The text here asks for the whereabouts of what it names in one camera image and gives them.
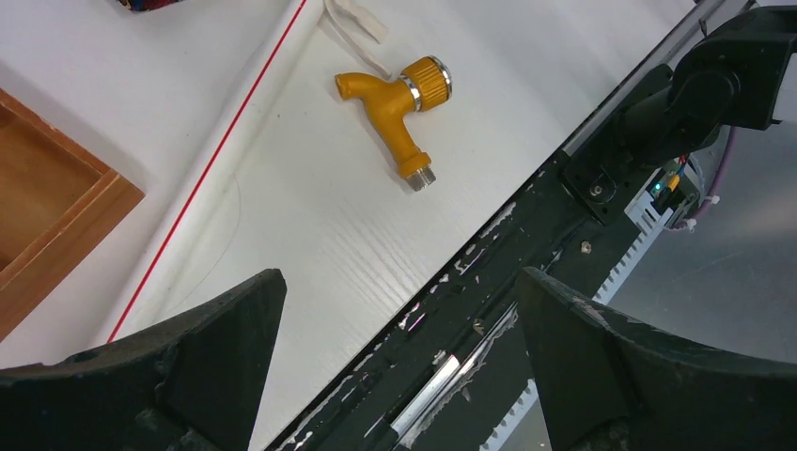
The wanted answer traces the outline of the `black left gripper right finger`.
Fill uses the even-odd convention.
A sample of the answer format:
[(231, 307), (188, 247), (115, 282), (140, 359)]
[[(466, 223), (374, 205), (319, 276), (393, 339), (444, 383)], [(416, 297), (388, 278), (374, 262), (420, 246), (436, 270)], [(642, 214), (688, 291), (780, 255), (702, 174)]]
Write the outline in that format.
[(795, 365), (670, 334), (535, 268), (515, 290), (553, 449), (795, 448)]

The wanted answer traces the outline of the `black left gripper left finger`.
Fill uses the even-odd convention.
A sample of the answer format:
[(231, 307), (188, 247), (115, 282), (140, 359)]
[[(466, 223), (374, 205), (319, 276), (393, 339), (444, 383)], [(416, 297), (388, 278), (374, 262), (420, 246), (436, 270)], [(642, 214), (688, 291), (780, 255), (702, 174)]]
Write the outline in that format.
[(277, 269), (54, 365), (1, 373), (5, 450), (244, 450), (286, 299)]

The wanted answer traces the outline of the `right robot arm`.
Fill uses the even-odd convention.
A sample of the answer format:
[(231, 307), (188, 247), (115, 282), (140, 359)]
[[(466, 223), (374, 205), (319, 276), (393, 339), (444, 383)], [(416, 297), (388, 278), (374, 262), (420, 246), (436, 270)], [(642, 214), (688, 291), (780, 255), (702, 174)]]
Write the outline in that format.
[(564, 186), (602, 224), (650, 175), (710, 146), (725, 127), (765, 131), (796, 120), (796, 7), (745, 11), (674, 69), (651, 70), (574, 152)]

